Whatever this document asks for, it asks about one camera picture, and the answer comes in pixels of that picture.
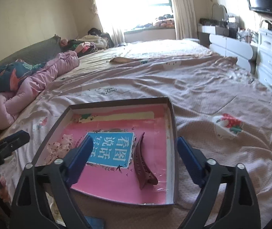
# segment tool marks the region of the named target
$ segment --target window sill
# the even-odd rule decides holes
[[[174,27],[148,27],[148,28],[139,28],[139,29],[132,29],[129,31],[125,31],[124,34],[133,34],[133,33],[139,33],[142,31],[148,31],[148,30],[164,30],[164,29],[175,29]]]

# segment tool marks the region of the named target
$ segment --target window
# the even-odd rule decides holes
[[[125,31],[152,23],[166,14],[173,15],[171,0],[116,0],[124,11],[122,28]]]

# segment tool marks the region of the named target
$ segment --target white curtain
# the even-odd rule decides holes
[[[176,39],[197,38],[193,0],[172,0]]]
[[[121,27],[124,11],[120,9],[120,0],[95,0],[103,32],[109,33],[115,45],[124,42]]]

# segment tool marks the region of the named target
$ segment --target blue label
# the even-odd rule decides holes
[[[134,142],[133,132],[89,132],[94,148],[88,163],[108,167],[129,167]]]

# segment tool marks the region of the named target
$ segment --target pink book cover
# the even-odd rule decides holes
[[[108,131],[133,132],[135,137],[133,152],[141,134],[145,133],[142,144],[143,158],[157,177],[158,184],[147,184],[140,190],[134,163],[131,160],[128,168],[87,163],[79,181],[71,188],[120,203],[166,204],[167,136],[163,105],[116,110],[104,114],[75,114],[62,135],[72,134],[74,145],[78,146],[88,132]]]

